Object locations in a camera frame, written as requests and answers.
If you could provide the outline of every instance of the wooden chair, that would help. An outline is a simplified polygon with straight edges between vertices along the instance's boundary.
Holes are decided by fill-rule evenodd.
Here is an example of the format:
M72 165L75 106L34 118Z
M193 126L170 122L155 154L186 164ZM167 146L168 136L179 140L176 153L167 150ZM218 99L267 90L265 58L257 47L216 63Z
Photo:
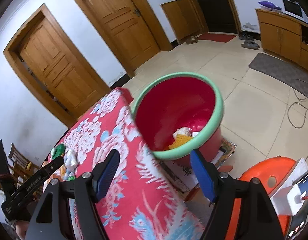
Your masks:
M31 161L29 161L27 158L25 158L14 146L12 143L11 152L8 156L10 160L12 160L13 163L17 163L19 166L21 166L24 170L27 170L30 172L31 175L33 175L39 167L35 164L33 164Z
M11 175L14 178L15 186L18 188L23 184L30 176L32 176L39 167L25 158L12 143L11 152L8 158L13 162L13 166L8 165ZM35 197L38 198L43 193L43 186L41 186L35 193Z

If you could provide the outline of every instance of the electrical cable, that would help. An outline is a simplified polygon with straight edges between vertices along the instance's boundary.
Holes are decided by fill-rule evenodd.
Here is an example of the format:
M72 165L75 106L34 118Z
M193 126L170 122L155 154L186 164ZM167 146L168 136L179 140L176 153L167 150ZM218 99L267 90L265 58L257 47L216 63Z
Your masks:
M304 81L304 80L301 80L301 79L298 79L298 78L294 78L294 80L299 80L299 81L304 82L304 83L306 83L306 84L308 85L308 83L307 83L306 81ZM293 88L293 92L294 92L296 98L297 98L299 101L304 101L304 100L306 100L306 99L308 98L308 95L307 95L305 98L303 98L303 99L299 98L299 97L296 95L296 92L295 92L295 89L294 89L294 88ZM302 106L303 108L306 109L305 115L304 115L304 122L303 122L303 124L302 124L301 126L295 126L295 125L292 123L292 121L290 120L290 118L289 118L289 110L291 109L291 107L292 107L293 105L300 105L300 106ZM307 112L308 112L308 108L307 108L307 107L305 107L304 105L302 105L302 104L299 103L299 102L294 102L294 103L292 103L292 104L289 106L289 108L288 108L288 110L287 110L287 118L288 118L288 121L290 122L290 124L291 124L293 127L297 128L297 129L300 129L300 128L302 128L302 127L304 126L304 124L305 124Z
M302 200L308 199L308 196L304 196L302 197Z

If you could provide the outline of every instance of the gray floor mat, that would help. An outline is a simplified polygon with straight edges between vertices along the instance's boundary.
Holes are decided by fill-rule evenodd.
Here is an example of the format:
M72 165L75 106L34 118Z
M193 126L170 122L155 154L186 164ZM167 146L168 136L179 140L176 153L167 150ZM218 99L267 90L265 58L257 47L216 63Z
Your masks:
M308 83L308 72L300 67L264 53L257 54L249 67L284 82L305 96L308 95L308 85L305 83Z

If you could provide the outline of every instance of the orange plastic stool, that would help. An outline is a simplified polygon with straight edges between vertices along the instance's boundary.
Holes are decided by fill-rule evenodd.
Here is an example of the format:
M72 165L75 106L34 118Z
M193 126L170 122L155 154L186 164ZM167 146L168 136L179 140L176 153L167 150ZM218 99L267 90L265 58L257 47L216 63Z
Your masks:
M264 160L257 163L250 169L248 169L239 178L239 180L250 181L252 178L256 177L262 182L266 192L270 194L277 185L285 178L287 173L294 166L296 161L286 157L274 157L271 159ZM275 185L268 185L269 178L274 177L276 179ZM239 213L241 209L241 199L235 199L232 217L229 223L228 231L225 240L233 240L236 233L236 228L238 224ZM278 216L279 222L281 224L281 229L283 234L286 234L287 226L289 223L289 216Z

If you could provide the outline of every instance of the screw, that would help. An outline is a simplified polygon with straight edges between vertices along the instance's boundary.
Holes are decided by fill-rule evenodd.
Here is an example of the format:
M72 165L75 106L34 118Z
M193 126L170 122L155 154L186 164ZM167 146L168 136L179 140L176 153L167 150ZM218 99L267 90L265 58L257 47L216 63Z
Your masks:
M259 184L260 183L260 180L258 178L252 178L252 182L254 184Z
M51 184L52 184L52 185L56 185L57 183L58 183L58 179L52 179L52 180L51 180Z
M222 179L228 178L228 174L227 174L226 172L223 172L223 171L219 174L219 176L220 176Z
M82 174L82 177L84 178L84 179L87 179L87 178L89 178L91 176L91 173L90 172L84 172L83 174Z

